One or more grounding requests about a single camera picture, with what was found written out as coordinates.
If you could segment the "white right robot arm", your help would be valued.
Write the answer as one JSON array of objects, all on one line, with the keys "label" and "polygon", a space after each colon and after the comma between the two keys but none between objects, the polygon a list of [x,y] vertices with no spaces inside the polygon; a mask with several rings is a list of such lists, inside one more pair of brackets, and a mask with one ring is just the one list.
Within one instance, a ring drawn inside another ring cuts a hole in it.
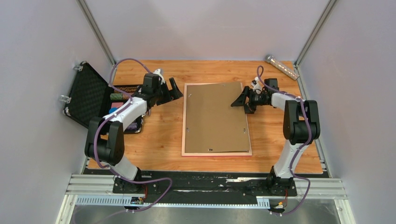
[{"label": "white right robot arm", "polygon": [[264,79],[263,84],[260,90],[245,86],[231,106],[243,107],[246,114],[255,113],[257,107],[262,105],[270,105],[284,112],[285,144],[264,183],[269,193],[278,195],[292,189],[296,177],[294,171],[302,152],[320,136],[318,103],[280,91],[276,78]]}]

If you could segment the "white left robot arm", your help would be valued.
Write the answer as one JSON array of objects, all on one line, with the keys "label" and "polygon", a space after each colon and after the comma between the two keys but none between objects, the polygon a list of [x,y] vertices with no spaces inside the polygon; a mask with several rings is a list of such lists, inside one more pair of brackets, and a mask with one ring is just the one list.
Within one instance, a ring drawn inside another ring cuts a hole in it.
[{"label": "white left robot arm", "polygon": [[128,100],[116,111],[90,120],[85,144],[85,155],[94,159],[102,168],[109,167],[132,193],[143,187],[141,171],[124,155],[124,131],[137,118],[153,106],[162,105],[183,97],[174,78],[165,81],[162,70],[144,76],[143,83],[133,93],[126,93]]}]

